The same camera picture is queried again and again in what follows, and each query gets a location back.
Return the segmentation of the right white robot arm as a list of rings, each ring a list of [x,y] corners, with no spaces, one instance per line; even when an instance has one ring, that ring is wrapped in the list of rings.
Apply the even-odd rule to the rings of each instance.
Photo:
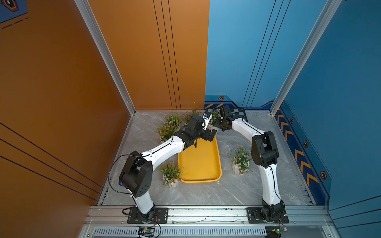
[[[218,128],[223,131],[234,130],[252,143],[252,160],[260,170],[263,187],[263,220],[268,223],[281,221],[286,212],[277,182],[279,150],[274,134],[252,126],[240,115],[233,115],[229,106],[223,106],[219,111],[220,118],[216,122]]]

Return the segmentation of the yellow plastic tray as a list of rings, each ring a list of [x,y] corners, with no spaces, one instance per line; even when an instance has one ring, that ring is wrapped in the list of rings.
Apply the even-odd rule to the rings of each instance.
[[[191,146],[178,154],[181,181],[184,183],[211,183],[222,177],[217,138],[212,142],[199,139],[197,147]]]

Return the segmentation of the potted plant red flowers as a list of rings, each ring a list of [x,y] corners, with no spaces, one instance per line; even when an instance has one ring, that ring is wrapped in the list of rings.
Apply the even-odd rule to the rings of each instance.
[[[212,118],[209,121],[209,124],[214,127],[216,125],[217,120],[221,118],[220,110],[218,108],[213,108],[210,112]]]

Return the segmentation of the potted plant orange flowers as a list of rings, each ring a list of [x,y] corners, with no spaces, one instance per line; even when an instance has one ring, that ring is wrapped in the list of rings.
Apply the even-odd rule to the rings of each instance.
[[[180,127],[182,117],[177,113],[170,113],[164,117],[164,122],[159,123],[156,133],[160,140],[165,142],[169,140]]]

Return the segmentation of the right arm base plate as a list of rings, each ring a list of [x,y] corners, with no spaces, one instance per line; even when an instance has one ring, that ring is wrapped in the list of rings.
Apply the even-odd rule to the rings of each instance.
[[[283,224],[289,223],[288,215],[284,208],[275,207],[248,207],[246,209],[250,224]]]

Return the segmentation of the potted plant pink flowers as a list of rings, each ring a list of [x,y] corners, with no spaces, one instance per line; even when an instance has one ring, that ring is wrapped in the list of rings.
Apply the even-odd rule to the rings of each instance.
[[[244,176],[245,174],[252,171],[249,168],[251,158],[251,152],[249,149],[242,145],[237,145],[233,154],[231,155],[232,159],[232,170],[235,174],[239,176]]]

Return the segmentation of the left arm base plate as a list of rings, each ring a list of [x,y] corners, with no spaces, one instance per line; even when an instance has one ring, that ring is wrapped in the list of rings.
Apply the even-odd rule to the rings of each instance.
[[[168,211],[166,207],[156,208],[155,206],[148,211],[147,214],[143,214],[136,207],[131,208],[128,214],[128,224],[166,224],[168,220]]]

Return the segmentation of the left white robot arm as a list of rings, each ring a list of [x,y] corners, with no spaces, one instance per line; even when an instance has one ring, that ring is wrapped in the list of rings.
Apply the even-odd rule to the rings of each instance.
[[[186,126],[161,145],[143,153],[134,151],[128,155],[119,181],[132,194],[137,214],[143,222],[151,222],[155,215],[155,205],[149,194],[153,171],[171,156],[189,147],[197,147],[199,139],[213,141],[216,130],[207,128],[211,119],[208,111],[202,116],[192,116]]]

